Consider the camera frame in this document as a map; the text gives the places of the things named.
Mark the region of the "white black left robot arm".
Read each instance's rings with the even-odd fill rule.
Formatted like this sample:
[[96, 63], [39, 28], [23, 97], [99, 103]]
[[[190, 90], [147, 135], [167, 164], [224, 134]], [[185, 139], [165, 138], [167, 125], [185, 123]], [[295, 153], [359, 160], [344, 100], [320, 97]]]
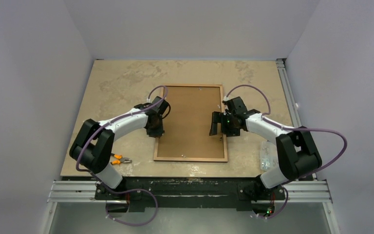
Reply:
[[164, 133], [163, 118], [171, 110], [170, 104], [156, 96], [151, 103], [135, 105], [128, 112], [103, 121], [88, 119], [82, 124], [73, 141], [69, 156], [107, 186], [107, 194], [121, 199], [126, 192], [125, 179], [110, 163], [116, 140], [138, 129], [146, 129], [149, 137]]

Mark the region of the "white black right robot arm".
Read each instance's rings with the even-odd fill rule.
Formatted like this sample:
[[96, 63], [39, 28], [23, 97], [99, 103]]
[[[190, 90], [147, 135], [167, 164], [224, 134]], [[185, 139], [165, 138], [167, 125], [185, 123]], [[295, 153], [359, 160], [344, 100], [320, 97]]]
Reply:
[[306, 128], [294, 128], [273, 121], [256, 109], [247, 109], [240, 97], [224, 100], [223, 112], [211, 116], [209, 135], [221, 132], [226, 137], [238, 137], [241, 131], [262, 136], [277, 148], [278, 165], [255, 179], [254, 192], [266, 198], [273, 188], [293, 181], [322, 166], [322, 159]]

